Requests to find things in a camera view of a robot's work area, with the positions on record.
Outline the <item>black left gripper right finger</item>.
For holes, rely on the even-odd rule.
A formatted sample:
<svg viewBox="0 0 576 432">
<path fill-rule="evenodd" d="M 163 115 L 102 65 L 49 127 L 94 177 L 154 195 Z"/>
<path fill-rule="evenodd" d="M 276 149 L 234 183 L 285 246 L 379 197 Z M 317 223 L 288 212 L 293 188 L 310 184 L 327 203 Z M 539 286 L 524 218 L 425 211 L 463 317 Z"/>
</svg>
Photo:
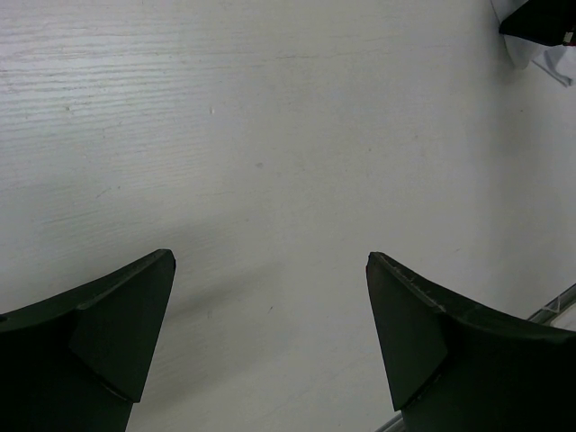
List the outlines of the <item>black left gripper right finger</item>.
<svg viewBox="0 0 576 432">
<path fill-rule="evenodd" d="M 574 430 L 573 289 L 520 319 L 381 252 L 366 279 L 396 413 L 386 430 Z"/>
</svg>

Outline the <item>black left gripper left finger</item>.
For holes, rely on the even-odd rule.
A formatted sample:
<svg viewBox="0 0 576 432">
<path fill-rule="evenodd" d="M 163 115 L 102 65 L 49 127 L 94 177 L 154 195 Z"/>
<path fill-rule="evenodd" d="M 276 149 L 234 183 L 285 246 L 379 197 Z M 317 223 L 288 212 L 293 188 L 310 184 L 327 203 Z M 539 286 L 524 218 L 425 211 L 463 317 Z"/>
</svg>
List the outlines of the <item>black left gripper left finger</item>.
<svg viewBox="0 0 576 432">
<path fill-rule="evenodd" d="M 123 431 L 176 273 L 169 249 L 1 317 L 3 431 Z"/>
</svg>

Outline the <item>white skirt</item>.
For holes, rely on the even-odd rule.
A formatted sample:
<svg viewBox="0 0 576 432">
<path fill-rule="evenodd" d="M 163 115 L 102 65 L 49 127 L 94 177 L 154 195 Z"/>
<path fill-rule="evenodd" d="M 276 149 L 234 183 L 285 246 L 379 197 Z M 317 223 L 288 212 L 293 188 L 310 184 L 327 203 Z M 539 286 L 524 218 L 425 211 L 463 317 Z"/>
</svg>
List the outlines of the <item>white skirt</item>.
<svg viewBox="0 0 576 432">
<path fill-rule="evenodd" d="M 502 22 L 527 1 L 493 1 L 492 9 Z M 503 35 L 508 55 L 514 66 L 524 69 L 534 63 L 563 86 L 575 85 L 575 45 L 544 46 L 517 37 Z"/>
</svg>

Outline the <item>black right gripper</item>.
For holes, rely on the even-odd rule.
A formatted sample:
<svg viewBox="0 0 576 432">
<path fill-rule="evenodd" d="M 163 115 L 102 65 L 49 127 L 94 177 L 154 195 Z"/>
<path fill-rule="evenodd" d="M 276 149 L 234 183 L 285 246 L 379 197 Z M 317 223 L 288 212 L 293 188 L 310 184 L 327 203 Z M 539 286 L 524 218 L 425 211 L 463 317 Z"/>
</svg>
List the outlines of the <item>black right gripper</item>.
<svg viewBox="0 0 576 432">
<path fill-rule="evenodd" d="M 499 33 L 544 46 L 574 46 L 575 1 L 527 1 L 502 22 Z"/>
</svg>

